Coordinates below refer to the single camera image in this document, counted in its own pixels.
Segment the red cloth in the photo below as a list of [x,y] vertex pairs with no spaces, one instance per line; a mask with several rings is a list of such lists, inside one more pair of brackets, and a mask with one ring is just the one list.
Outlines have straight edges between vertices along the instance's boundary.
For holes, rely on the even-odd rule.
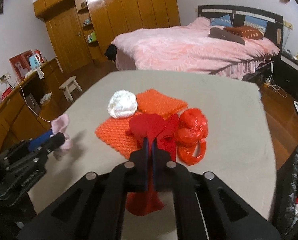
[[[158,114],[139,114],[131,117],[129,121],[130,132],[141,146],[143,139],[147,138],[148,149],[152,150],[154,141],[161,150],[169,152],[171,160],[176,160],[177,143],[174,137],[178,129],[178,115],[173,114],[164,119]],[[127,197],[126,209],[135,216],[145,216],[159,211],[164,204],[154,190],[153,164],[148,164],[148,190],[145,192],[132,192]]]

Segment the orange foam net sheet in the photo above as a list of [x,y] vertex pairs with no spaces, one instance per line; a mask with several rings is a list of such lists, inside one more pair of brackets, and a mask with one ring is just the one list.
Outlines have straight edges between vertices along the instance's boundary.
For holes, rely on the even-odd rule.
[[138,111],[146,114],[158,114],[165,119],[188,107],[187,102],[164,95],[152,88],[137,94],[136,98]]
[[123,119],[110,117],[95,130],[95,135],[101,141],[119,152],[127,160],[132,152],[139,149],[139,143],[129,127],[130,120],[131,117]]

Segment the red plastic bag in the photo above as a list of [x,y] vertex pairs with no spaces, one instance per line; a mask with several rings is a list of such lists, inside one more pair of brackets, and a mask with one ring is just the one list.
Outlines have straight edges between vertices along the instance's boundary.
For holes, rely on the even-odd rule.
[[198,108],[185,110],[179,117],[175,133],[179,159],[191,166],[199,163],[206,153],[208,120]]

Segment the white paper ball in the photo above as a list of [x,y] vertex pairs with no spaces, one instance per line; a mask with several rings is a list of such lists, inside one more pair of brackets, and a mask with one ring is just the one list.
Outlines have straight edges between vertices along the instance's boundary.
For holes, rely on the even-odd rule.
[[133,116],[138,109],[137,97],[127,90],[118,90],[110,98],[107,111],[115,119]]

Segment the wooden side desk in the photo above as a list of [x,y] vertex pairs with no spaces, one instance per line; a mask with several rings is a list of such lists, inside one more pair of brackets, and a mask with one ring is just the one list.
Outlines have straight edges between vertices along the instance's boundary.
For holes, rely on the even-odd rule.
[[16,85],[0,104],[0,153],[21,140],[35,138],[50,129],[49,120],[61,115],[64,95],[59,89],[64,75],[56,59]]

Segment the small white wooden stool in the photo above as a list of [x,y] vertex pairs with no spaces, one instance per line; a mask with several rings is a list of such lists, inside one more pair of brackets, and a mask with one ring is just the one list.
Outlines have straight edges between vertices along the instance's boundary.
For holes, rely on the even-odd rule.
[[59,89],[63,92],[68,102],[74,101],[73,96],[71,94],[74,90],[78,90],[80,92],[82,91],[82,88],[76,81],[76,76],[71,76],[68,80],[66,80],[64,83],[60,85]]

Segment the light blue electric kettle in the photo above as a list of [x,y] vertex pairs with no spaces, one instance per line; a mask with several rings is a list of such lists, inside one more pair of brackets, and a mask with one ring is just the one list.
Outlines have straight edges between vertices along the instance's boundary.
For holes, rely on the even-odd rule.
[[29,57],[29,63],[32,70],[37,69],[41,66],[41,57],[35,53]]

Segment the pink quilted bed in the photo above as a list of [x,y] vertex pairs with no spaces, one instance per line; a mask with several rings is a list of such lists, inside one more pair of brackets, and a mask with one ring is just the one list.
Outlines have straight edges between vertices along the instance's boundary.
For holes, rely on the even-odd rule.
[[241,43],[210,36],[210,20],[198,17],[187,26],[138,29],[111,42],[118,70],[169,70],[216,74],[242,80],[277,56],[280,49],[268,38],[241,38]]

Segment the dark brown flat cushion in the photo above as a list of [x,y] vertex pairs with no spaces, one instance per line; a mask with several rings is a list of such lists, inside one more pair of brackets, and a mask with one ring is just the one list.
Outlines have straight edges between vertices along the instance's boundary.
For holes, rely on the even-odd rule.
[[234,35],[226,30],[216,28],[216,27],[213,27],[210,29],[208,36],[212,37],[212,38],[217,38],[217,39],[221,39],[221,40],[239,43],[242,45],[246,44],[242,37],[239,37],[239,36]]

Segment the left blue pillow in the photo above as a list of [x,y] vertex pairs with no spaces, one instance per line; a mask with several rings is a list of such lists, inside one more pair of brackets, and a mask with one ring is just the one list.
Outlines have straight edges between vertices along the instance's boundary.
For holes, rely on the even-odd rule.
[[229,14],[226,14],[218,18],[210,18],[211,26],[223,26],[223,27],[232,27],[231,18]]

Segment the blue pillow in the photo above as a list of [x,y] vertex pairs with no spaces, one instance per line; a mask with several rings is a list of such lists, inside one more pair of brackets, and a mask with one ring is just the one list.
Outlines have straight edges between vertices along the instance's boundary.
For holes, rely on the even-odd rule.
[[267,20],[262,20],[260,18],[256,18],[256,17],[249,16],[249,15],[246,15],[245,19],[244,19],[245,26],[253,27],[253,28],[261,31],[262,33],[266,32],[267,24],[268,24]]
[[223,27],[232,27],[231,18],[229,14],[226,14],[218,18],[210,18],[211,26],[223,26]]

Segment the brown dotted cushion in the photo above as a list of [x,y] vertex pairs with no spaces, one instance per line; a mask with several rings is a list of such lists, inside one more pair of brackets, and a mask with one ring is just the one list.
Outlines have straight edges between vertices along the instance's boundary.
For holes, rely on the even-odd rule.
[[251,40],[260,40],[264,37],[263,32],[248,25],[243,25],[241,27],[225,27],[223,30],[239,37],[248,38]]

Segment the black bed headboard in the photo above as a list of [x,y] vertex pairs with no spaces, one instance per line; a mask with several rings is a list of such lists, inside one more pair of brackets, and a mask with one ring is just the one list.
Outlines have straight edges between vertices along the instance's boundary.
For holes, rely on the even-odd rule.
[[284,35],[284,18],[273,12],[243,7],[239,5],[199,5],[197,7],[198,17],[218,18],[229,14],[233,27],[240,27],[244,24],[246,16],[252,16],[267,21],[265,37],[271,40],[282,50]]

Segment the red picture frame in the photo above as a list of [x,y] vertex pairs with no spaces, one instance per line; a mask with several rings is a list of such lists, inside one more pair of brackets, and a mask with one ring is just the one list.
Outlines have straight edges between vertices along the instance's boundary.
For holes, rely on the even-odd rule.
[[33,55],[32,50],[27,50],[17,56],[9,59],[17,77],[21,80],[25,79],[25,75],[31,71],[29,58]]

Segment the wooden wardrobe wall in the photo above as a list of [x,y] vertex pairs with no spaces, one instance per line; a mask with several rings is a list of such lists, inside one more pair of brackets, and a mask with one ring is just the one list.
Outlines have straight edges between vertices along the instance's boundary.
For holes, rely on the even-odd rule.
[[120,34],[180,24],[177,0],[35,0],[65,74],[94,61]]

